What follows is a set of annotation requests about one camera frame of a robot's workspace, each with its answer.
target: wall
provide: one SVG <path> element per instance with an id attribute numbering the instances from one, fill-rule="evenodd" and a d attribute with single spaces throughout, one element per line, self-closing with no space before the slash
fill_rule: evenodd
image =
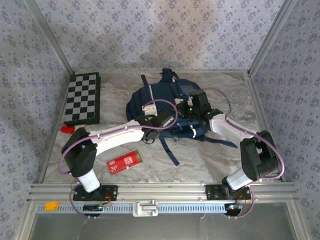
<path id="1" fill-rule="evenodd" d="M 41 169 L 66 73 L 22 0 L 0 3 L 0 239 L 12 239 Z"/>
<path id="2" fill-rule="evenodd" d="M 254 80 L 314 239 L 320 239 L 320 3 L 299 0 Z"/>
<path id="3" fill-rule="evenodd" d="M 248 69 L 284 0 L 37 0 L 75 71 Z"/>

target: navy blue backpack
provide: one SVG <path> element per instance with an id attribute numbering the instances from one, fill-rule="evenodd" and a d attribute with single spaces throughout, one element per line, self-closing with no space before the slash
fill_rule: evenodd
<path id="1" fill-rule="evenodd" d="M 163 68 L 161 74 L 162 79 L 160 82 L 154 84 L 148 84 L 146 76 L 141 75 L 144 86 L 132 94 L 131 100 L 126 105 L 125 111 L 128 121 L 144 115 L 142 106 L 152 99 L 165 99 L 176 105 L 183 100 L 188 100 L 190 92 L 201 89 L 193 81 L 180 79 L 177 74 L 169 68 Z M 172 106 L 165 102 L 156 102 L 155 106 L 158 113 L 164 110 L 167 110 L 170 113 L 173 112 Z M 159 140 L 164 150 L 176 166 L 180 163 L 170 151 L 165 138 L 189 138 L 202 142 L 208 141 L 211 143 L 224 144 L 234 148 L 237 147 L 229 141 L 206 137 L 205 133 L 207 133 L 207 131 L 208 129 L 205 126 L 201 127 L 197 120 L 189 121 L 179 115 L 176 123 L 170 129 L 160 133 Z"/>

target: red matchbox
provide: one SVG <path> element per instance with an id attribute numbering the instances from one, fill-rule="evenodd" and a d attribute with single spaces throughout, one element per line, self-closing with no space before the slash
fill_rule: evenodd
<path id="1" fill-rule="evenodd" d="M 138 150 L 135 150 L 127 153 L 126 155 L 110 160 L 106 164 L 109 168 L 110 174 L 115 175 L 141 163 L 142 159 L 140 157 L 140 154 Z"/>

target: marble surface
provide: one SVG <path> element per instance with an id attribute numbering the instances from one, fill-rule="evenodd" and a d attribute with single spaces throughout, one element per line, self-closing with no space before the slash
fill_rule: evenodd
<path id="1" fill-rule="evenodd" d="M 145 73 L 148 82 L 157 83 L 161 79 L 158 73 Z M 201 88 L 215 87 L 229 97 L 232 106 L 232 118 L 250 129 L 258 130 L 258 124 L 242 73 L 221 72 L 179 73 L 180 78 L 199 84 Z M 126 104 L 133 92 L 143 86 L 140 74 L 117 73 L 101 74 L 100 124 L 89 125 L 88 131 L 115 127 L 127 122 Z M 219 93 L 207 91 L 213 108 L 224 112 L 228 110 L 226 100 Z M 223 139 L 213 132 L 209 137 Z M 58 132 L 48 163 L 45 183 L 72 183 L 71 176 L 62 176 L 58 172 L 61 149 L 70 135 Z M 132 142 L 103 152 L 96 157 L 94 171 L 103 183 L 147 183 L 147 182 L 220 182 L 222 178 L 241 166 L 240 150 L 225 145 L 198 142 L 191 139 L 167 139 L 169 148 L 180 161 L 175 166 L 157 139 L 153 144 Z M 138 150 L 143 163 L 116 175 L 110 175 L 107 161 Z"/>

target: chessboard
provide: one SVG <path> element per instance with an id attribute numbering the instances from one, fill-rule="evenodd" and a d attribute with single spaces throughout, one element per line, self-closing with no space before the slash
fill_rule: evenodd
<path id="1" fill-rule="evenodd" d="M 98 72 L 70 77 L 64 124 L 91 125 L 100 122 L 100 84 Z"/>

